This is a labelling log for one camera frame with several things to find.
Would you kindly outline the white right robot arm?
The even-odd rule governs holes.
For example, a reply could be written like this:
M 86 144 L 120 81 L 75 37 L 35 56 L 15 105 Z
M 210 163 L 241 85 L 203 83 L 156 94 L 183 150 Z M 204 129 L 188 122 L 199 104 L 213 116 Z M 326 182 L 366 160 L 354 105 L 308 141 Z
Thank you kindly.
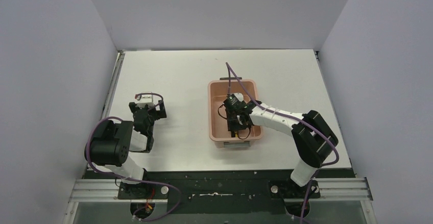
M 300 157 L 291 173 L 291 180 L 303 187 L 322 167 L 339 140 L 321 114 L 287 112 L 254 100 L 245 102 L 235 94 L 223 101 L 228 131 L 251 130 L 253 126 L 266 127 L 291 136 Z

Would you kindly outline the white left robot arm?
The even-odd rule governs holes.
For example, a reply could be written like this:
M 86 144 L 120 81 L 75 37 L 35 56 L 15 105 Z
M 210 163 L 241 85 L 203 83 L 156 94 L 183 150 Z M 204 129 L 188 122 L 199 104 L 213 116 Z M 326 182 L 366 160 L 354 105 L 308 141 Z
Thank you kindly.
M 167 118 L 163 100 L 154 104 L 148 102 L 130 102 L 132 120 L 120 120 L 107 117 L 101 120 L 91 132 L 84 149 L 84 157 L 95 168 L 103 166 L 108 175 L 121 179 L 131 185 L 131 192 L 138 198 L 150 194 L 151 184 L 145 180 L 147 171 L 129 156 L 130 152 L 149 153 L 154 144 L 155 121 Z

